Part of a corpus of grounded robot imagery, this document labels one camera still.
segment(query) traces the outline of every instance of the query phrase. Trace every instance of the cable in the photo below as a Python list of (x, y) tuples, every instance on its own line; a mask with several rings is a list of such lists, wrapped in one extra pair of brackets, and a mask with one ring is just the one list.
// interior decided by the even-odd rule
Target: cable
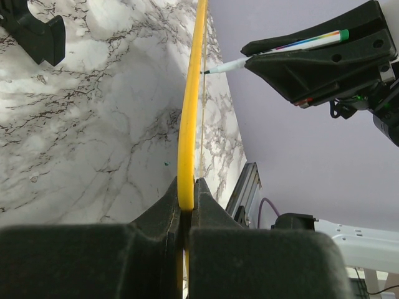
[(204, 67), (203, 67), (203, 86), (202, 86), (202, 120), (201, 120), (201, 152), (199, 153), (199, 177), (203, 178), (204, 177), (204, 154), (203, 154), (203, 149), (204, 149), (204, 128), (205, 128), (205, 99), (206, 99), (206, 48), (207, 48), (207, 38), (208, 38), (208, 19), (205, 20), (205, 28), (204, 28), (204, 49), (203, 49), (203, 60), (204, 60)]
[(338, 118), (341, 116), (341, 114), (337, 113), (335, 114), (335, 102), (330, 101), (330, 115), (332, 118)]
[[(356, 268), (353, 268), (353, 269), (355, 269), (356, 274), (357, 274), (357, 278), (359, 278), (359, 280), (361, 281), (362, 279), (360, 278), (359, 272), (357, 271)], [(384, 288), (383, 290), (381, 290), (381, 291), (379, 291), (379, 292), (376, 292), (376, 293), (369, 293), (368, 290), (366, 290), (366, 292), (367, 292), (369, 295), (379, 295), (379, 294), (381, 294), (381, 293), (383, 293), (383, 292), (386, 292), (386, 291), (388, 291), (388, 290), (390, 290), (390, 289), (392, 289), (392, 288), (399, 288), (399, 285), (393, 285), (392, 287)]]
[(271, 200), (264, 197), (261, 200), (261, 204), (259, 205), (259, 212), (257, 213), (257, 228), (258, 229), (261, 228), (262, 206), (265, 201), (272, 207), (272, 209), (276, 213), (277, 217), (280, 216), (280, 212), (277, 210), (276, 206), (271, 202)]

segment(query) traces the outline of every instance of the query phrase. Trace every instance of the white marble backdrop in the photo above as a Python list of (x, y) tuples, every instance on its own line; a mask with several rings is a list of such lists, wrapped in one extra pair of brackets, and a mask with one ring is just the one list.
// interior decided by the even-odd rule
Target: white marble backdrop
[[(176, 176), (196, 2), (32, 0), (29, 8), (42, 21), (63, 16), (66, 57), (36, 65), (0, 29), (0, 226), (130, 222)], [(221, 57), (208, 28), (212, 66)], [(204, 176), (225, 205), (245, 157), (226, 76), (207, 80)]]

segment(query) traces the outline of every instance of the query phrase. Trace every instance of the black bracket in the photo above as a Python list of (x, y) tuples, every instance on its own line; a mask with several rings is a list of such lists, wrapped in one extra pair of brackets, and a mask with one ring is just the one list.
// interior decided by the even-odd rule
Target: black bracket
[(234, 215), (234, 220), (242, 227), (249, 227), (244, 206), (238, 207), (237, 213)]
[(280, 215), (272, 229), (306, 229), (314, 230), (316, 219), (312, 215), (287, 213)]
[(289, 36), (251, 42), (241, 52), (251, 56), (344, 29), (349, 30), (350, 37), (339, 44), (314, 50), (255, 55), (245, 67), (301, 108), (336, 98), (350, 98), (388, 80), (385, 72), (389, 68), (385, 66), (398, 54), (378, 1), (366, 2), (335, 19)]
[(65, 57), (65, 24), (61, 16), (43, 23), (28, 9), (27, 0), (0, 0), (0, 25), (40, 64), (57, 65)]

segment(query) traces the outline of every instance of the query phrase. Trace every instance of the white pen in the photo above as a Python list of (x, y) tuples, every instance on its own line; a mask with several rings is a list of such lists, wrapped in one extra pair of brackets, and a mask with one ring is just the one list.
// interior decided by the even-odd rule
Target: white pen
[[(346, 30), (337, 30), (330, 33), (323, 34), (322, 36), (312, 37), (310, 39), (300, 40), (299, 42), (294, 42), (289, 45), (283, 45), (281, 47), (274, 48), (264, 53), (260, 53), (257, 55), (271, 54), (277, 52), (288, 52), (295, 50), (309, 50), (318, 47), (324, 47), (327, 45), (336, 44), (339, 42), (343, 42), (349, 38), (349, 31)], [(250, 57), (243, 57), (234, 61), (227, 62), (225, 64), (218, 65), (217, 67), (213, 67), (205, 72), (201, 72), (202, 74), (215, 74), (215, 73), (225, 73), (230, 70), (242, 69), (245, 66), (245, 63)]]

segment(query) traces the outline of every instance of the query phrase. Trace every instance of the yellow rod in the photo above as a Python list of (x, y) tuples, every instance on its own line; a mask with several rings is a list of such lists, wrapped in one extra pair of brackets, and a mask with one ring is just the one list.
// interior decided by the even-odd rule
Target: yellow rod
[(197, 13), (188, 66), (185, 97), (181, 112), (178, 158), (177, 193), (182, 211), (194, 209), (194, 154), (195, 129), (198, 109), (198, 91), (200, 87), (201, 56), (203, 31), (206, 22), (208, 0), (198, 0)]

